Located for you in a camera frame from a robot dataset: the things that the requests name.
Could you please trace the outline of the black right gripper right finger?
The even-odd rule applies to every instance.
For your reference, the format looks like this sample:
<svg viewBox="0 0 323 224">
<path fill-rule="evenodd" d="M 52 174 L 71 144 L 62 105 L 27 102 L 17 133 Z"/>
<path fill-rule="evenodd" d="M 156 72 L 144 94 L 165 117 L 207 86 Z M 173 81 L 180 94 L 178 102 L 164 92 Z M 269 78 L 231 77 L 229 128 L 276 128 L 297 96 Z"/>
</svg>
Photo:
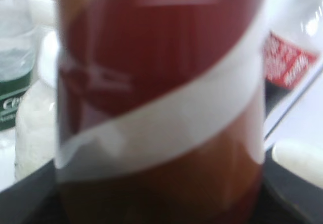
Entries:
<svg viewBox="0 0 323 224">
<path fill-rule="evenodd" d="M 322 223 L 322 189 L 274 162 L 266 152 L 259 223 Z"/>
</svg>

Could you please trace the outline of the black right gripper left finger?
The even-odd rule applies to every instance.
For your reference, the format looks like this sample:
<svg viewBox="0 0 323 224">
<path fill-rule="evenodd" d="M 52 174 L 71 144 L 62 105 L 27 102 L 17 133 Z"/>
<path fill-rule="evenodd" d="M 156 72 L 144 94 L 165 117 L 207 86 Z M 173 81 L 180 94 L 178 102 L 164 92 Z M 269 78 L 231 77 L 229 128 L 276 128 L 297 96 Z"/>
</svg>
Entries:
<svg viewBox="0 0 323 224">
<path fill-rule="evenodd" d="M 53 162 L 1 192 L 1 223 L 62 223 Z"/>
</svg>

